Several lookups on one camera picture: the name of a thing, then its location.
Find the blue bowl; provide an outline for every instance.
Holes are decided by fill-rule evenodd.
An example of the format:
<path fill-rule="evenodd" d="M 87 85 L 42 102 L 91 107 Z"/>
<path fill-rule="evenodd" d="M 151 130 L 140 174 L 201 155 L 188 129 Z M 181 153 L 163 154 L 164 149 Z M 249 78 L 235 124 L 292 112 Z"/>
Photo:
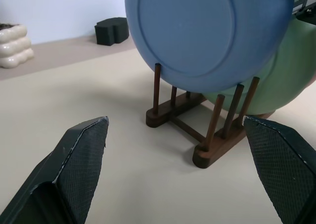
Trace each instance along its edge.
<path fill-rule="evenodd" d="M 294 0 L 125 0 L 136 47 L 161 78 L 214 92 L 243 82 L 280 44 Z"/>

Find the green bowl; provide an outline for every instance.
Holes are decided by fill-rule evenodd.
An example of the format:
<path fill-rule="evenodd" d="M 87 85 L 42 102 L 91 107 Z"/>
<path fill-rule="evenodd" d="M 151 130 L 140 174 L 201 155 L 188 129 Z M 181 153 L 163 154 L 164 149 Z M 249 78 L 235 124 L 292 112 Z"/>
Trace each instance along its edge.
<path fill-rule="evenodd" d="M 293 19 L 276 54 L 257 74 L 260 83 L 247 111 L 258 115 L 275 111 L 295 99 L 312 81 L 316 72 L 316 26 Z M 252 78 L 242 83 L 245 88 L 237 108 L 240 112 Z M 223 94 L 223 109 L 228 110 L 236 87 L 204 96 L 215 103 Z"/>

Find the white ceramic vase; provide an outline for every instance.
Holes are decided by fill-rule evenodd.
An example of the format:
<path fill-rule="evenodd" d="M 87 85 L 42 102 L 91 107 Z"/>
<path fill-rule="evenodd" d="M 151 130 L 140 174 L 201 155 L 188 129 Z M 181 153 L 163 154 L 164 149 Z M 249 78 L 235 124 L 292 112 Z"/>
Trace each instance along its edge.
<path fill-rule="evenodd" d="M 24 25 L 0 30 L 0 67 L 14 68 L 34 57 Z"/>

